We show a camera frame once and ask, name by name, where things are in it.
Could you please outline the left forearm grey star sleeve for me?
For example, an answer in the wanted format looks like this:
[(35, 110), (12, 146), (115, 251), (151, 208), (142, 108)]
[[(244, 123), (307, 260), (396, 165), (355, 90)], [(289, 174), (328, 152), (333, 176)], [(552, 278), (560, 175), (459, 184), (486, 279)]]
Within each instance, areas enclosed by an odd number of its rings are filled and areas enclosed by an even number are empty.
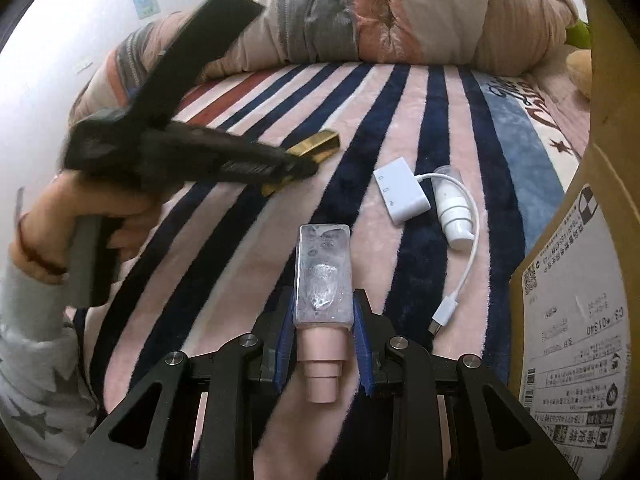
[(55, 479), (98, 420), (79, 373), (64, 287), (9, 263), (1, 279), (1, 420), (40, 478)]

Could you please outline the person's left hand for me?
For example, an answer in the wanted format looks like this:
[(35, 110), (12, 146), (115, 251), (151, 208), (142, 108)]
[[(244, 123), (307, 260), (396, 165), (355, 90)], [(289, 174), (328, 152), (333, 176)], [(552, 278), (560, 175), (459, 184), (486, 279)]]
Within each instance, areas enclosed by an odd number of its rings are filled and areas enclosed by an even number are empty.
[(106, 219), (116, 221), (105, 245), (122, 261), (136, 256), (160, 221), (171, 190), (142, 192), (62, 171), (15, 228), (11, 261), (44, 284), (60, 284), (84, 259), (92, 259)]

